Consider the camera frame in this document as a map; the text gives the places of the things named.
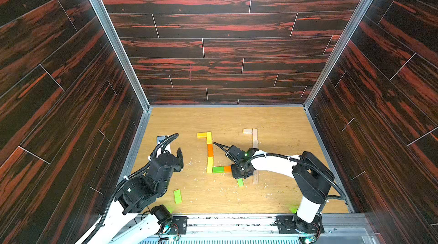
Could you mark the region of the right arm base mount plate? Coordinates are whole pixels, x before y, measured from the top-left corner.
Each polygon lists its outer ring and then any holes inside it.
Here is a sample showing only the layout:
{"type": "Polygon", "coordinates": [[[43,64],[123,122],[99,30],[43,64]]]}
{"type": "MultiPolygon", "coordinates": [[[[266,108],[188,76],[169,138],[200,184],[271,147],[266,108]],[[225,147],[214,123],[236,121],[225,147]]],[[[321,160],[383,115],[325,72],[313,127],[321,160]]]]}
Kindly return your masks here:
{"type": "Polygon", "coordinates": [[[317,214],[310,223],[294,215],[278,215],[274,224],[280,234],[322,234],[325,232],[320,214],[317,214]]]}

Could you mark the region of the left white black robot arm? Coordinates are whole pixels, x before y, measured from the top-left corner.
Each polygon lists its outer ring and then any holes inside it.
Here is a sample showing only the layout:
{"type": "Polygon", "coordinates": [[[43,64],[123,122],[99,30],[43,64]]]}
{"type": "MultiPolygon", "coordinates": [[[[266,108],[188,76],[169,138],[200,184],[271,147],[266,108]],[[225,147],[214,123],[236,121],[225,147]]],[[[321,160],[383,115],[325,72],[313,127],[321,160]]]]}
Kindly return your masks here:
{"type": "Polygon", "coordinates": [[[100,219],[84,233],[78,244],[109,244],[126,224],[165,195],[172,175],[184,168],[181,149],[177,150],[177,155],[167,149],[178,137],[178,133],[165,136],[145,166],[123,177],[110,195],[100,219]]]}

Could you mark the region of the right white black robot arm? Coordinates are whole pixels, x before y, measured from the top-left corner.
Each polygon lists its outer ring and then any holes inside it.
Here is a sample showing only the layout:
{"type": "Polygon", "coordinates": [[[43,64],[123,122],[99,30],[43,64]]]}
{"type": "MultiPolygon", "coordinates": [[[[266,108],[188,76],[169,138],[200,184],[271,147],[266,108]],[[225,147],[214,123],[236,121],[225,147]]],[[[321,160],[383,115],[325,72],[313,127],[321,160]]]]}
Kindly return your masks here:
{"type": "Polygon", "coordinates": [[[284,226],[301,234],[318,238],[323,233],[322,210],[328,200],[346,200],[341,187],[335,183],[334,174],[311,152],[286,156],[267,153],[257,148],[243,151],[232,145],[214,142],[225,152],[235,179],[246,179],[256,171],[268,171],[289,177],[298,185],[302,193],[300,205],[292,221],[284,226]]]}

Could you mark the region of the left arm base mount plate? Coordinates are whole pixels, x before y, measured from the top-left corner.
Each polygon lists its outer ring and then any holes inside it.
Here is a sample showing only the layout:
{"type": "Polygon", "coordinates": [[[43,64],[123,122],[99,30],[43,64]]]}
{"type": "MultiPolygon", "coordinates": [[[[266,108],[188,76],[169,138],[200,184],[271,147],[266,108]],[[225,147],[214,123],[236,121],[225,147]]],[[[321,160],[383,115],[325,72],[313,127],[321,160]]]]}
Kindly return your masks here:
{"type": "Polygon", "coordinates": [[[165,224],[161,235],[164,236],[180,236],[187,233],[188,216],[173,215],[172,221],[165,224]]]}

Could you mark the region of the short yellow block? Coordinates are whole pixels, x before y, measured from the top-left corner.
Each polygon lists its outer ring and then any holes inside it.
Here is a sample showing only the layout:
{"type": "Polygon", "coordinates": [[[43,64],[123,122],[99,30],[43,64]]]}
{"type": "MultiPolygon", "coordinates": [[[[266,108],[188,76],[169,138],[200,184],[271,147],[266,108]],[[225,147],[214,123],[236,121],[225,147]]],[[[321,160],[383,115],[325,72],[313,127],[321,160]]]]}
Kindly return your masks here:
{"type": "Polygon", "coordinates": [[[207,133],[206,133],[206,132],[200,132],[200,133],[197,133],[197,137],[198,137],[199,139],[206,138],[206,137],[207,137],[207,133]]]}

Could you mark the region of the small green block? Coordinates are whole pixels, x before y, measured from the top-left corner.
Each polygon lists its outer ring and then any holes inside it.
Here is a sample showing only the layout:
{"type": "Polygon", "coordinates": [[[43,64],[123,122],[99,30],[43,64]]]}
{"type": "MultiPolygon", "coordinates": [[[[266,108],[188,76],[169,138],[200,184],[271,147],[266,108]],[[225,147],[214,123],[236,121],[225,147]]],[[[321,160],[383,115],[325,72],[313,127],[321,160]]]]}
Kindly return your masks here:
{"type": "Polygon", "coordinates": [[[223,166],[213,167],[212,172],[213,172],[213,174],[224,173],[225,168],[223,166]]]}

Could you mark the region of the natural wood block neck top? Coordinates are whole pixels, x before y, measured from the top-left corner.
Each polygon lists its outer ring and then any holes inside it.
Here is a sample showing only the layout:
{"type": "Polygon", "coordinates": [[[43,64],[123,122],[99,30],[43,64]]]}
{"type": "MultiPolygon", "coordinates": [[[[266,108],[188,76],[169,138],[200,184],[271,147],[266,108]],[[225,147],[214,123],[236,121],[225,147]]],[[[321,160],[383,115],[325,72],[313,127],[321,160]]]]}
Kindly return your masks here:
{"type": "Polygon", "coordinates": [[[258,148],[258,129],[252,129],[253,148],[258,148]]]}

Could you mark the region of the orange block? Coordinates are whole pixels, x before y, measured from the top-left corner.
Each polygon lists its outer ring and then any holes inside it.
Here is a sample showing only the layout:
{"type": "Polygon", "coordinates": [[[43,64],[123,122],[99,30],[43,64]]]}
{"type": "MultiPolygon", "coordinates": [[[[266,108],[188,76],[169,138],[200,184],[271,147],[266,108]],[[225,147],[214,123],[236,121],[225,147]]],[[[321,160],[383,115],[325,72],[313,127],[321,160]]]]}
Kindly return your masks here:
{"type": "Polygon", "coordinates": [[[225,172],[225,173],[231,173],[231,172],[232,172],[232,168],[231,168],[231,166],[225,166],[225,167],[224,167],[224,172],[225,172]]]}
{"type": "Polygon", "coordinates": [[[213,144],[207,144],[207,150],[208,150],[208,157],[214,158],[213,144]]]}

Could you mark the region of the natural wood block printed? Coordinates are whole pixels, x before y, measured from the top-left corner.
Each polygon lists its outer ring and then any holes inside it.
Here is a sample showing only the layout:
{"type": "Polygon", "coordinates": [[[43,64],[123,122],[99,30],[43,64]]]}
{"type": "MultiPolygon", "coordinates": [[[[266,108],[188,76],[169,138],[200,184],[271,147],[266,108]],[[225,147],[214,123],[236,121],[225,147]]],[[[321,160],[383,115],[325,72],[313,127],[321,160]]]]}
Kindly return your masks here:
{"type": "Polygon", "coordinates": [[[259,171],[253,172],[253,184],[258,184],[259,171]]]}

